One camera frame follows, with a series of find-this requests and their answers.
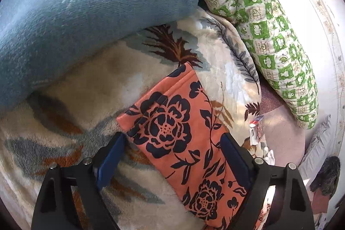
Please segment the green checkered pillow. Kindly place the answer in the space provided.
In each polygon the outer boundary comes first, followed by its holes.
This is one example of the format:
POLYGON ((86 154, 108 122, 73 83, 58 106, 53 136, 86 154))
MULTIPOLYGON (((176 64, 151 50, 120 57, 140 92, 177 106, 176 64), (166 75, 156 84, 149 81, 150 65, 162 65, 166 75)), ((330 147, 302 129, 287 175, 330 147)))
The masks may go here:
POLYGON ((286 102, 299 127, 318 117, 318 88, 311 62, 279 0, 204 0, 237 29, 269 85, 286 102))

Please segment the pink quilted pillow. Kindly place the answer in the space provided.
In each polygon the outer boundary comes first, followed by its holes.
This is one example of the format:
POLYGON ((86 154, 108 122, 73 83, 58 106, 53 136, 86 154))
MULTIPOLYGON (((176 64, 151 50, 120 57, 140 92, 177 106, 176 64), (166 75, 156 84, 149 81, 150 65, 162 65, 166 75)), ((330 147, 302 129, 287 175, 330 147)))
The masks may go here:
POLYGON ((299 165, 305 153, 305 131, 301 129, 284 100, 261 78, 260 114, 264 133, 277 166, 292 162, 299 165))

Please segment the orange black floral blouse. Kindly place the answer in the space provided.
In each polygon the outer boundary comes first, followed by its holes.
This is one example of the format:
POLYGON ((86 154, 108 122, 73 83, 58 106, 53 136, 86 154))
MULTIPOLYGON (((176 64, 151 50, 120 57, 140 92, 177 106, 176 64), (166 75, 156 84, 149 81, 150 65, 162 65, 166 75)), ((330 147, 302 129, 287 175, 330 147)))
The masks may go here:
POLYGON ((207 229, 226 229, 246 195, 220 149, 227 129, 193 67, 170 73, 118 118, 128 138, 207 229))

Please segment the cream leaf print blanket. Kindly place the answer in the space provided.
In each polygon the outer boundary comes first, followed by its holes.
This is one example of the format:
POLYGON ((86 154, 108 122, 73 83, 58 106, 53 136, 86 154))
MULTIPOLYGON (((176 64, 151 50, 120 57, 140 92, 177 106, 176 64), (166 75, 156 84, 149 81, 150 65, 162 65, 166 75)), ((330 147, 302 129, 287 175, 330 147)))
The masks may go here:
POLYGON ((248 147, 249 122, 279 96, 254 71, 230 23, 197 9, 113 43, 1 118, 1 199, 19 228, 31 226, 50 164, 94 155, 119 131, 121 112, 187 62, 222 124, 248 147))

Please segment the red pink quilted cover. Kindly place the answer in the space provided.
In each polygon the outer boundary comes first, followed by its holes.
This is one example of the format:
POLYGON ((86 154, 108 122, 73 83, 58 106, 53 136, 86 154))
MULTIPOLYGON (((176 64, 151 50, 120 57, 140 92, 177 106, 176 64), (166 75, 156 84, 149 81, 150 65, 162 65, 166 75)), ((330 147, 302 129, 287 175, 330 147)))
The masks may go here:
POLYGON ((312 212, 314 215, 314 220, 316 221, 322 214, 326 214, 328 211, 329 201, 331 195, 323 195, 320 188, 313 192, 313 198, 311 201, 312 212))

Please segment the grey pillow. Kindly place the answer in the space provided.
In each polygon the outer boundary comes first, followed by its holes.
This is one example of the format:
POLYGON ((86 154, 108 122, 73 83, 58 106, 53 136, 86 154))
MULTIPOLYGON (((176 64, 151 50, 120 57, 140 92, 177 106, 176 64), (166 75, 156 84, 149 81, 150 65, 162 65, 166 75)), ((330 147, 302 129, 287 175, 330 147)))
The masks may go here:
POLYGON ((317 126, 298 166, 305 187, 315 180, 327 157, 339 154, 342 141, 339 142, 336 133, 337 125, 329 114, 317 126))

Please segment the white teal small socks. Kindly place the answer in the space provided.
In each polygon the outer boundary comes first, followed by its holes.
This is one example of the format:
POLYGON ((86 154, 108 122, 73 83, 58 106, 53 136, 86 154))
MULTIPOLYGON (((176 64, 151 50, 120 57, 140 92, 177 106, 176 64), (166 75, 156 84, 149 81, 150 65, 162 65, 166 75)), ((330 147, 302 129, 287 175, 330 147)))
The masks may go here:
POLYGON ((263 149, 263 159, 271 166, 275 165, 274 151, 269 149, 269 147, 264 147, 263 149))

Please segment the black fuzzy garment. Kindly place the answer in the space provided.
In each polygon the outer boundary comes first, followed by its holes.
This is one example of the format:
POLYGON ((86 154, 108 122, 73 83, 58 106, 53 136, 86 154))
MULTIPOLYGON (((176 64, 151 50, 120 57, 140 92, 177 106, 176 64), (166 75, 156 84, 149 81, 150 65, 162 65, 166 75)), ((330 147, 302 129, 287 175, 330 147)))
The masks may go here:
POLYGON ((316 175, 313 182, 310 184, 312 192, 320 189, 323 196, 330 195, 330 198, 336 192, 340 177, 340 159, 337 156, 327 157, 316 175))

